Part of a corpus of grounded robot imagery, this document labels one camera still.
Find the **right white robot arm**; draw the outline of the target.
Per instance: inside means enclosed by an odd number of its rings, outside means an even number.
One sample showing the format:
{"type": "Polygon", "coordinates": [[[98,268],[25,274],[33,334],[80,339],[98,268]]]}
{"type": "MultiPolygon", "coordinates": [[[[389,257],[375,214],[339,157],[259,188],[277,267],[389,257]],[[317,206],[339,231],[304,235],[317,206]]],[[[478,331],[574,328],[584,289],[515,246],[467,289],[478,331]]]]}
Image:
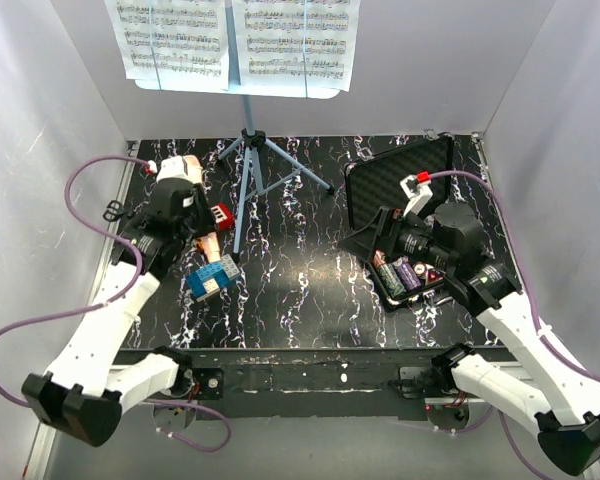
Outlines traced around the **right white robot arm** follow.
{"type": "Polygon", "coordinates": [[[533,324],[529,295],[488,255],[484,237],[468,205],[445,203],[436,208],[431,226],[414,213],[397,219],[382,207],[339,245],[361,260],[381,253],[442,271],[445,290],[498,337],[533,382],[456,344],[431,360],[434,389],[444,397],[462,391],[483,399],[535,436],[558,469],[579,476],[600,459],[600,383],[562,363],[569,355],[565,347],[545,347],[552,331],[533,324]]]}

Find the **pink toy microphone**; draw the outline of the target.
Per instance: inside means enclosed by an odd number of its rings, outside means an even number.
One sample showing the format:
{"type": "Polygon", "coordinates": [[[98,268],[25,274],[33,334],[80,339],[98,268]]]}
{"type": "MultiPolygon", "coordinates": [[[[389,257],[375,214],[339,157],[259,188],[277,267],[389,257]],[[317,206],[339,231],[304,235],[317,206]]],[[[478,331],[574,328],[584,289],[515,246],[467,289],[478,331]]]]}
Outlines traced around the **pink toy microphone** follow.
{"type": "MultiPolygon", "coordinates": [[[[187,166],[187,178],[194,184],[198,203],[201,203],[203,200],[203,168],[195,155],[185,155],[183,159],[187,166]]],[[[217,262],[221,259],[220,246],[215,230],[202,236],[200,238],[200,244],[208,263],[217,262]]]]}

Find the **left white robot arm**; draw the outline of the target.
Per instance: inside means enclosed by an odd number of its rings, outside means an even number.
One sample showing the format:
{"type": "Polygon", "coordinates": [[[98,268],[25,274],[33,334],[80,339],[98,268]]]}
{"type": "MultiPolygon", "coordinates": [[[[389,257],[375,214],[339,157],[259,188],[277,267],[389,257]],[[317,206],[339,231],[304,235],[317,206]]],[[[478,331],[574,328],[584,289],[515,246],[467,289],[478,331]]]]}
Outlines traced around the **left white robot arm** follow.
{"type": "Polygon", "coordinates": [[[30,374],[23,383],[21,392],[42,423],[97,447],[112,436],[124,413],[152,395],[180,400],[191,392],[192,362],[169,347],[158,347],[117,373],[110,369],[144,304],[192,237],[212,224],[201,186],[183,178],[156,183],[122,232],[142,263],[135,263],[131,251],[114,249],[96,296],[106,305],[85,314],[45,373],[30,374]]]}

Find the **blue music stand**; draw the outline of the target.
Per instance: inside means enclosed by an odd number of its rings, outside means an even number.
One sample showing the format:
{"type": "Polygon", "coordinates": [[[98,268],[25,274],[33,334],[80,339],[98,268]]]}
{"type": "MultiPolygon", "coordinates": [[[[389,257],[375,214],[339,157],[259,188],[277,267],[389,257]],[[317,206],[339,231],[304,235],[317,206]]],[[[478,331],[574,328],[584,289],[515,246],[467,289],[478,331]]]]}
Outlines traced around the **blue music stand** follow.
{"type": "Polygon", "coordinates": [[[244,86],[239,74],[238,46],[235,34],[235,22],[233,9],[230,6],[225,8],[225,19],[227,21],[228,34],[228,87],[221,89],[221,94],[238,95],[242,102],[243,129],[240,135],[233,143],[226,147],[218,156],[219,161],[224,161],[229,154],[243,148],[243,163],[240,178],[240,191],[237,201],[237,217],[235,223],[234,243],[232,247],[232,258],[237,261],[240,258],[241,242],[243,239],[243,223],[247,201],[253,197],[260,197],[274,188],[282,185],[298,174],[305,174],[314,180],[319,186],[326,190],[326,193],[332,195],[334,187],[317,176],[311,169],[294,159],[286,150],[277,146],[267,136],[267,134],[255,127],[251,97],[252,93],[258,96],[282,97],[282,98],[305,98],[326,100],[335,97],[339,91],[337,89],[316,88],[308,85],[308,71],[306,67],[302,68],[302,86],[244,86]],[[268,149],[293,166],[293,170],[287,176],[280,180],[265,185],[260,164],[260,152],[262,149],[268,149]]]}

